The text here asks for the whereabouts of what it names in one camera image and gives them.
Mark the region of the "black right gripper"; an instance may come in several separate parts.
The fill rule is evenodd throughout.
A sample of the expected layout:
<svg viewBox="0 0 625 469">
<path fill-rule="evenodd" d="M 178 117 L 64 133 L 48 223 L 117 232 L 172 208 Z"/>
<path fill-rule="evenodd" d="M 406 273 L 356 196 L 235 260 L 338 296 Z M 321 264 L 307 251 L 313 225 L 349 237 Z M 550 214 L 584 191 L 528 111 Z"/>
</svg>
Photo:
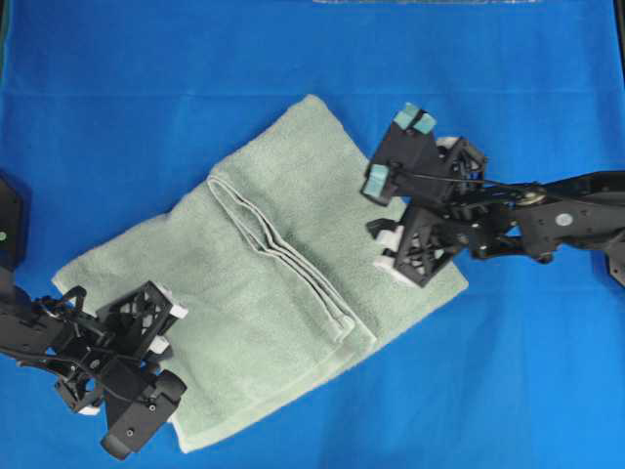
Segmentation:
<svg viewBox="0 0 625 469">
<path fill-rule="evenodd" d="M 394 281 L 425 286 L 464 250 L 486 260 L 518 253 L 509 231 L 516 221 L 515 192 L 487 183 L 487 158 L 465 139 L 437 140 L 430 168 L 399 170 L 396 180 L 410 201 L 396 222 L 367 222 L 371 237 L 384 247 L 373 266 Z"/>
</svg>

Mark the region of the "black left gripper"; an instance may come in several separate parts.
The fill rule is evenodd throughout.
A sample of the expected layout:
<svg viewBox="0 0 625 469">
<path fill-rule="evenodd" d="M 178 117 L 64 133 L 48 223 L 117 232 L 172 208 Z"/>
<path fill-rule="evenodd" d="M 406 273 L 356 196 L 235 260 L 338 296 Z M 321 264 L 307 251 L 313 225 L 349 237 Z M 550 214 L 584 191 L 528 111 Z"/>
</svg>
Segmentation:
<svg viewBox="0 0 625 469">
<path fill-rule="evenodd" d="M 171 357 L 165 337 L 188 309 L 166 287 L 148 281 L 89 314 L 87 291 L 69 289 L 53 302 L 53 319 L 62 331 L 53 341 L 53 371 L 59 394 L 74 412 L 96 413 L 104 405 L 102 375 L 114 362 L 160 374 L 158 363 Z"/>
</svg>

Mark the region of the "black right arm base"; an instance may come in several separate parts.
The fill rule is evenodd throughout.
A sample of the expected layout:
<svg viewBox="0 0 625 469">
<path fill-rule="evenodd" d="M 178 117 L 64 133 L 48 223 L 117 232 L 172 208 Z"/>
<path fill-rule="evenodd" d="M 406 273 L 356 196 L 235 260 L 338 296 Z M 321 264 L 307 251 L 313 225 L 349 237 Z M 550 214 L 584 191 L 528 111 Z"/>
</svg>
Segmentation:
<svg viewBox="0 0 625 469">
<path fill-rule="evenodd" d="M 617 242 L 604 250 L 606 269 L 609 276 L 625 287 L 625 249 L 623 242 Z"/>
</svg>

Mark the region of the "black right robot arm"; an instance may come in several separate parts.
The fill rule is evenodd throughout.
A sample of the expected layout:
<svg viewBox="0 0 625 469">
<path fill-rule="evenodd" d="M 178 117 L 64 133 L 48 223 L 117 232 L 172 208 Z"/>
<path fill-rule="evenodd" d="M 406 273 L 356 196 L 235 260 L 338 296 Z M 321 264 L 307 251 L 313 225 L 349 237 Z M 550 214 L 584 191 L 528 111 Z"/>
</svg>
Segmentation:
<svg viewBox="0 0 625 469">
<path fill-rule="evenodd" d="M 376 263 L 400 280 L 426 286 L 464 250 L 478 260 L 526 256 L 552 262 L 562 244 L 601 251 L 624 279 L 624 175 L 595 172 L 549 184 L 484 178 L 486 157 L 464 138 L 441 138 L 415 159 L 383 145 L 362 187 L 371 201 L 409 202 L 401 218 L 366 228 L 383 245 Z"/>
</svg>

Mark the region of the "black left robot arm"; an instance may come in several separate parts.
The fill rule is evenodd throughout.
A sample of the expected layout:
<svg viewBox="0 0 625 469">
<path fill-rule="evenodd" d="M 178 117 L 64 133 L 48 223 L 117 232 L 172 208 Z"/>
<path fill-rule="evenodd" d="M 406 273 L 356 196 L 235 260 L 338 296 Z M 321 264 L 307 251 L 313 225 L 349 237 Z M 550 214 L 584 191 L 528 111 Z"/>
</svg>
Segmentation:
<svg viewBox="0 0 625 469">
<path fill-rule="evenodd" d="M 1 352 L 18 365 L 56 376 L 55 388 L 76 413 L 101 405 L 144 405 L 171 411 L 187 387 L 158 367 L 170 344 L 165 334 L 187 315 L 165 287 L 148 281 L 99 308 L 84 309 L 87 291 L 76 285 L 62 297 L 30 297 L 15 281 L 25 253 L 25 205 L 1 180 Z"/>
</svg>

